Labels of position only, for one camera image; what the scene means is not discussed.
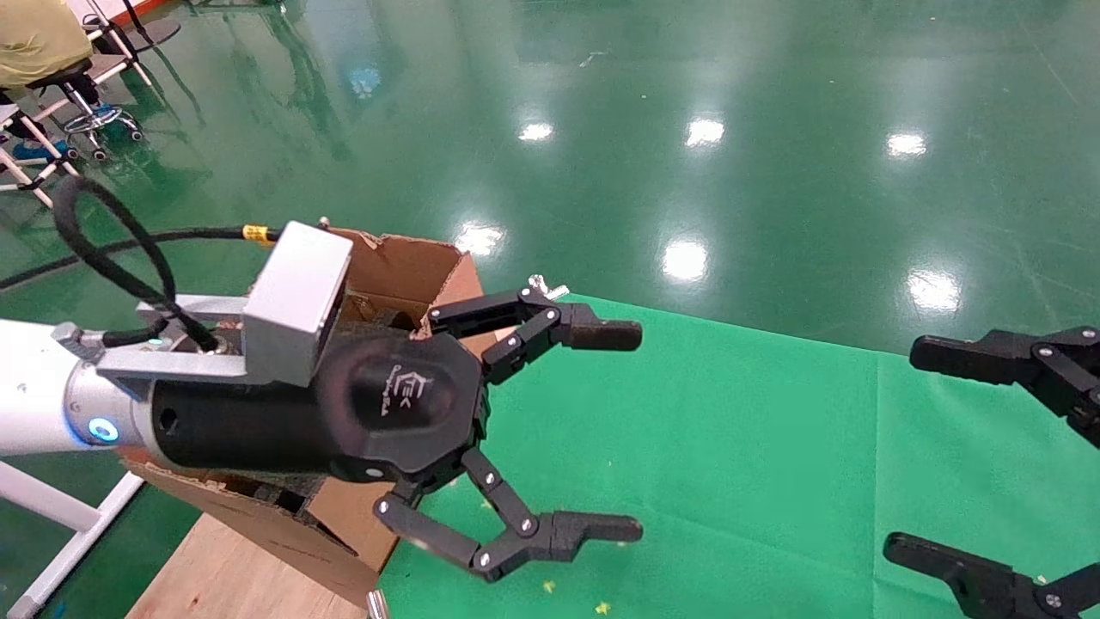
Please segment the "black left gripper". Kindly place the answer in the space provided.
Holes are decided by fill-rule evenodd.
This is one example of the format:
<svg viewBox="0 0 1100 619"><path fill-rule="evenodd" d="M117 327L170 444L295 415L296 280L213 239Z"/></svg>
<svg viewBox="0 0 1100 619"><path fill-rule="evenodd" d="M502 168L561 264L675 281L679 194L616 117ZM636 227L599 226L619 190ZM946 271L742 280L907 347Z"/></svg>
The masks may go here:
<svg viewBox="0 0 1100 619"><path fill-rule="evenodd" d="M398 480L374 505L381 524L487 583L530 561L574 561L588 541L639 541L644 526L632 517L531 512L471 446L484 435L483 375L501 385L557 345L632 352L644 342L640 322L602 320L588 303L561 303L526 286L437 306L428 324L452 338L336 342L307 387L156 383L150 398L155 447L178 468ZM480 360L457 341L507 328L512 332ZM440 474L461 454L457 469L504 526L487 543L417 509L427 485L413 480Z"/></svg>

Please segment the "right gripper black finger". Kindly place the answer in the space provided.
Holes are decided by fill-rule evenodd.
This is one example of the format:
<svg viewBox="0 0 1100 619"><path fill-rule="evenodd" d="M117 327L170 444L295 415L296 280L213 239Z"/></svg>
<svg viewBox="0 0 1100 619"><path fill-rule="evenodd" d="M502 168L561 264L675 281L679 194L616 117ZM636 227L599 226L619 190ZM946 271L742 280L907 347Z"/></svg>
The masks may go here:
<svg viewBox="0 0 1100 619"><path fill-rule="evenodd" d="M967 618L1080 618L1099 604L1099 564L1043 584L998 563L922 537L886 537L883 556L943 581Z"/></svg>
<svg viewBox="0 0 1100 619"><path fill-rule="evenodd" d="M1052 334L990 330L979 340L923 334L912 367L994 385L1020 385L1092 446L1099 446L1099 329Z"/></svg>

